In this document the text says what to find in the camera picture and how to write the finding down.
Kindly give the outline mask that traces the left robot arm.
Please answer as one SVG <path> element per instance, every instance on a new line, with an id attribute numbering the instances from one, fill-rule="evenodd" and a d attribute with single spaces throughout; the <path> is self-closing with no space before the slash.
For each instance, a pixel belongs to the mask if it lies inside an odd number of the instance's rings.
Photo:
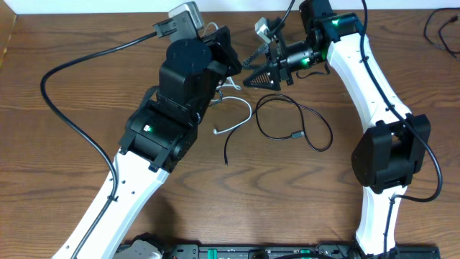
<path id="1" fill-rule="evenodd" d="M 172 42 L 126 122 L 100 191 L 55 258 L 112 258 L 142 207 L 198 136 L 218 85 L 242 69 L 228 27 Z"/>

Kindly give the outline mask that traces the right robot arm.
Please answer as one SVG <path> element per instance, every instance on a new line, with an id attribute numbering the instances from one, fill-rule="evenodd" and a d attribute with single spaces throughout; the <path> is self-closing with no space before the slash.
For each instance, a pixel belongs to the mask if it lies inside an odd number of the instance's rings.
<path id="1" fill-rule="evenodd" d="M 306 38 L 287 44 L 283 18 L 261 18 L 254 26 L 262 39 L 259 53 L 266 62 L 255 66 L 244 85 L 273 91 L 292 84 L 299 71 L 323 63 L 344 83 L 362 123 L 363 135 L 351 155 L 363 188 L 362 214 L 355 232 L 354 258 L 388 258 L 396 251 L 395 225 L 400 202 L 407 198 L 413 176 L 421 170 L 431 124 L 414 115 L 398 98 L 374 58 L 367 36 L 367 18 L 337 14 L 328 1 L 304 1 L 299 7 Z"/>

